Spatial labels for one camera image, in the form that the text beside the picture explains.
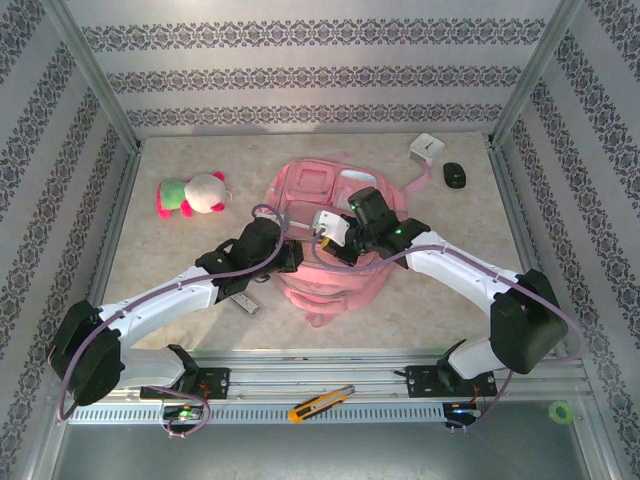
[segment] green tape roll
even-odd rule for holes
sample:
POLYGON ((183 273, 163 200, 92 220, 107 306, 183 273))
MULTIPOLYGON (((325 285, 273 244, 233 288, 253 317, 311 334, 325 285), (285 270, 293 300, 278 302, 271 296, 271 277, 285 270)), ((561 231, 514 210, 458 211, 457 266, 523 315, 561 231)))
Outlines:
POLYGON ((573 422, 573 408, 567 402, 553 402, 549 405, 549 416, 560 425, 569 425, 573 422))

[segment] white box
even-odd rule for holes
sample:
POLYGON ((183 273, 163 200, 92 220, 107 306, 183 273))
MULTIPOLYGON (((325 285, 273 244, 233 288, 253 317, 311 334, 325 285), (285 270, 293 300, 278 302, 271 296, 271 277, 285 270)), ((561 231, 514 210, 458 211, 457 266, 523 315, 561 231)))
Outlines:
POLYGON ((444 143, 431 135, 423 133, 409 147, 409 158, 416 162, 427 162, 431 166, 433 159, 443 148, 444 143))

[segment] beige floor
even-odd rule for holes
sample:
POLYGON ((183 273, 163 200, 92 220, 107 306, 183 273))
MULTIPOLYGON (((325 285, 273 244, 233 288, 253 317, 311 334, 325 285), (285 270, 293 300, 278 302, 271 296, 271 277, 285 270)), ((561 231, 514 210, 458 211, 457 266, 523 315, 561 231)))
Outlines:
MULTIPOLYGON (((374 168, 403 186, 420 168, 407 157, 415 134, 264 135, 152 138, 147 140, 109 279, 105 303, 162 283, 192 265, 202 253, 237 236, 250 221, 272 178, 290 160, 345 150, 351 165, 374 168), (191 219, 155 213, 155 190, 163 178, 188 178, 221 170, 233 200, 222 214, 191 219)), ((409 213, 469 253, 505 268, 520 264, 484 143, 479 133, 438 134, 446 147, 434 164, 430 185, 410 200, 409 213), (447 161, 462 164, 467 187, 449 189, 447 161)), ((471 302, 413 272, 394 272, 365 308, 315 329, 271 284, 248 293, 264 306, 250 317, 231 301, 191 313, 144 340, 139 347, 179 343, 186 349, 443 348, 487 332, 488 319, 471 302)))

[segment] green stuffed animal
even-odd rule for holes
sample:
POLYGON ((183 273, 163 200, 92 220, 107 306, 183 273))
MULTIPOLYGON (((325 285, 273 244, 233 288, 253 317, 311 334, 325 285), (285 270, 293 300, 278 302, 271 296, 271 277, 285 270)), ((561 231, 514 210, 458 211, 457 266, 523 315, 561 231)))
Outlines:
POLYGON ((168 218, 173 210, 180 209, 185 217, 193 212, 222 212, 227 188, 224 174, 203 173, 190 180, 164 180, 156 192, 156 209, 161 218, 168 218))

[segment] enclosure wall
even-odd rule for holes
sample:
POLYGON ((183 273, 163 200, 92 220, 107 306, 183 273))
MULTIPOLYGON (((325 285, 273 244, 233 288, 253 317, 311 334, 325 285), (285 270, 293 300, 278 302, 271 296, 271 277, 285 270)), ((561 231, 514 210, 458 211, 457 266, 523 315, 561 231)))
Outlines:
POLYGON ((579 10, 504 144, 520 207, 585 358, 627 476, 640 476, 640 15, 579 10))
POLYGON ((141 138, 490 131, 558 0, 71 0, 141 138))
POLYGON ((126 151, 42 5, 0 1, 0 479, 21 471, 48 345, 85 297, 126 151))

